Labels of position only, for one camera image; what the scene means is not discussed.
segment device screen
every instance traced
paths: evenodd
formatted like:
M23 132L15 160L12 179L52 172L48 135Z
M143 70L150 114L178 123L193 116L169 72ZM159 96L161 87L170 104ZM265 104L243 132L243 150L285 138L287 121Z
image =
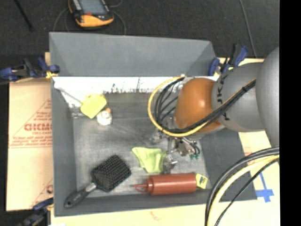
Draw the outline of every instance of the device screen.
M79 0L84 13L105 14L106 10L100 0Z

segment green cloth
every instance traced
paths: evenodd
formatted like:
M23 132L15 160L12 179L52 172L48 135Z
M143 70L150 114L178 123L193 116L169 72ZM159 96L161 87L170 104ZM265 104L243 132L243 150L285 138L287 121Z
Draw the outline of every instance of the green cloth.
M148 173L161 173L166 152L160 148L133 147L132 152L139 160L140 167Z

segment orange handheld device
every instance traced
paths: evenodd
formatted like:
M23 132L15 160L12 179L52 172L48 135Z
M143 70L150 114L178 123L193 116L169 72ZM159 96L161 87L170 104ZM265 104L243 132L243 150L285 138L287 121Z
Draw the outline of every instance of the orange handheld device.
M68 7L75 22L83 29L97 29L114 20L104 0L68 0Z

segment hairbrush bristles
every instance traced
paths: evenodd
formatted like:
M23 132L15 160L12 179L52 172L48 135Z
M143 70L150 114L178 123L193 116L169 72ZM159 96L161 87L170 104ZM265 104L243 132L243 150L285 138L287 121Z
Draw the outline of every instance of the hairbrush bristles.
M130 168L117 155L113 155L91 172L98 189L110 192L131 175Z

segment yellow sponge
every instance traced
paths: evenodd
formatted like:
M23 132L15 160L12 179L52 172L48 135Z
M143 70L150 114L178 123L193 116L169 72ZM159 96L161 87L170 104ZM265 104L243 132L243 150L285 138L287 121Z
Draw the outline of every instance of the yellow sponge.
M82 101L80 111L89 117L94 118L107 104L107 100L104 95L90 95Z

